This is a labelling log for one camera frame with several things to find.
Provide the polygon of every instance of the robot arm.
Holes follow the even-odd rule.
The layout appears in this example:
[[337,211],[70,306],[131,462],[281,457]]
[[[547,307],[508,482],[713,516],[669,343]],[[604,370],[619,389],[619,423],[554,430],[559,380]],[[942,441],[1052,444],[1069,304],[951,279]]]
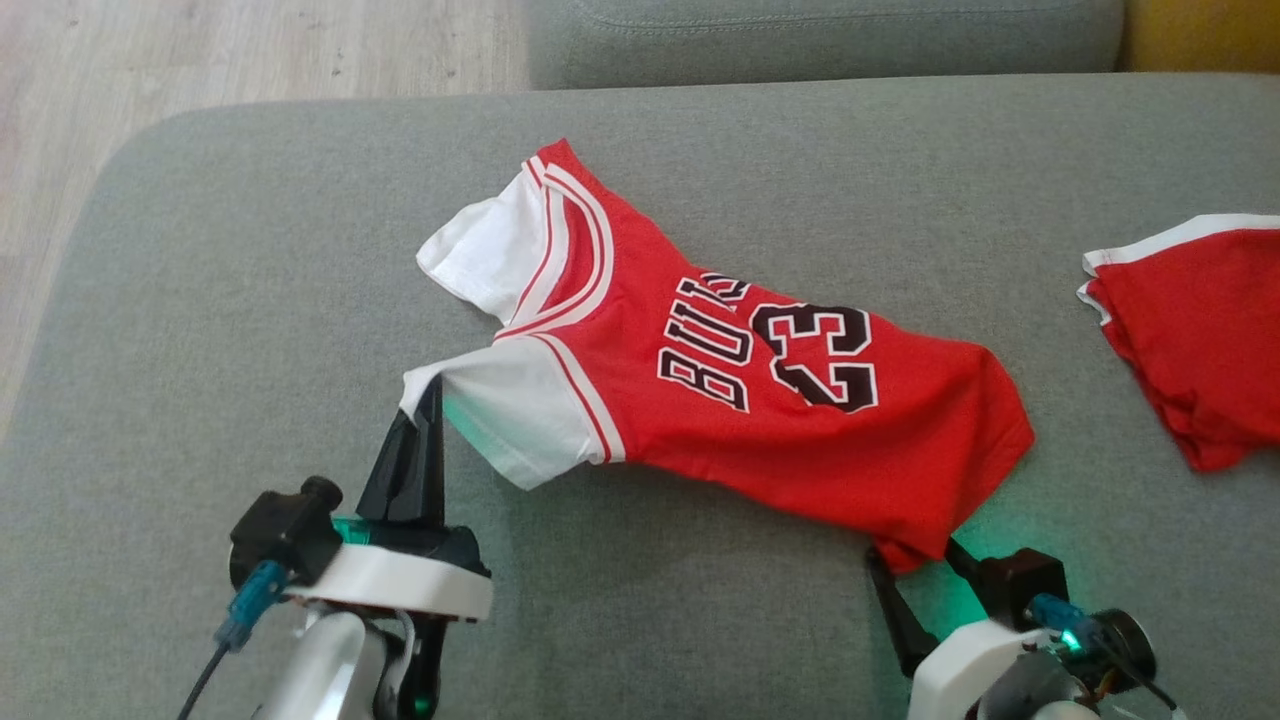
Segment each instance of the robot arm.
[[[293,600],[307,609],[293,660],[256,719],[424,720],[435,714],[448,625],[485,620],[493,603],[475,536],[444,524],[442,421],[436,379],[412,419],[397,413],[356,518],[332,516],[342,491],[316,477],[298,495],[262,493],[236,524],[229,573],[239,593],[232,620],[246,615],[241,606],[257,607],[241,623],[230,651],[243,644],[266,605]],[[259,600],[264,593],[248,593],[253,601],[246,601],[264,568],[287,578],[284,587],[273,589],[266,605]],[[224,634],[179,717],[225,652]]]
[[1023,548],[978,561],[951,541],[946,560],[988,618],[938,642],[879,552],[867,557],[899,667],[911,679],[908,720],[1097,720],[1103,697],[1138,687],[1185,719],[1153,683],[1156,657],[1138,623],[1071,605],[1056,557]]
[[[440,395],[436,378],[412,419],[397,413],[357,518],[332,516],[342,492],[324,478],[298,495],[262,493],[241,518],[229,561],[238,594],[179,720],[221,656],[283,600],[307,607],[306,632],[257,720],[435,714],[445,629],[485,620],[493,603],[475,536],[444,524]],[[908,720],[1097,720],[1103,697],[1139,685],[1185,720],[1153,684],[1142,628],[1119,610],[1071,605],[1061,561],[1028,548],[978,561],[955,541],[946,560],[988,618],[940,642],[878,551],[867,556],[899,667],[913,680]]]

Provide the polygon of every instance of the white sleeve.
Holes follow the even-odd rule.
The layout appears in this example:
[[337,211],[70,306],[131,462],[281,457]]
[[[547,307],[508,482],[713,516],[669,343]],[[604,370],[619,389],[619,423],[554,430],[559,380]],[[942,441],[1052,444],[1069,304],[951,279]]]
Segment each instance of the white sleeve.
[[531,489],[580,462],[600,464],[604,446],[554,352],[534,337],[404,373],[410,416],[428,383],[443,375],[444,414],[495,470]]
[[506,325],[547,251],[543,192],[529,169],[497,197],[468,205],[417,251],[417,265]]

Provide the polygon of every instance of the printed black lettering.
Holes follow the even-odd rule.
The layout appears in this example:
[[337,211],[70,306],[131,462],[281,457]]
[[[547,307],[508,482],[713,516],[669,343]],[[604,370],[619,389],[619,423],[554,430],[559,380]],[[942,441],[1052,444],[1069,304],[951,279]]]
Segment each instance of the printed black lettering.
[[760,305],[751,329],[773,350],[773,378],[812,405],[858,413],[879,402],[874,365],[850,361],[872,342],[863,310]]
[[746,386],[742,380],[669,347],[658,351],[658,377],[680,383],[735,410],[749,411]]
[[722,323],[682,300],[672,304],[664,334],[733,365],[751,360],[755,340],[750,332]]
[[712,292],[710,288],[692,278],[681,279],[680,284],[676,286],[676,292],[684,295],[685,297],[701,297],[703,300],[714,302],[721,307],[728,307],[728,305],[724,305],[719,296]]
[[712,288],[716,297],[719,297],[724,302],[741,301],[746,297],[746,291],[751,287],[751,283],[745,283],[719,273],[703,273],[703,283]]

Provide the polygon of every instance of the sofa armrest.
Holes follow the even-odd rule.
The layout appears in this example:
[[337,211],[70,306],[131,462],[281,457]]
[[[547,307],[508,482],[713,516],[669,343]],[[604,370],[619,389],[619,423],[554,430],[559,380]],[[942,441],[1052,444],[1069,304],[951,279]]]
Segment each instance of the sofa armrest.
[[535,87],[1107,72],[1123,0],[539,0]]

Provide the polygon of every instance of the chicago bulls jersey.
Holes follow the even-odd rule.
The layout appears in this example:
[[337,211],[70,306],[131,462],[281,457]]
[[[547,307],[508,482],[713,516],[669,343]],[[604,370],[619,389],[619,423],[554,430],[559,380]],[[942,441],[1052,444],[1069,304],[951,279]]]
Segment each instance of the chicago bulls jersey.
[[896,571],[947,537],[1030,446],[995,356],[690,264],[561,141],[417,255],[502,322],[490,347],[404,375],[531,488],[644,462],[874,536]]
[[1199,215],[1084,269],[1076,295],[1192,468],[1280,445],[1280,215]]

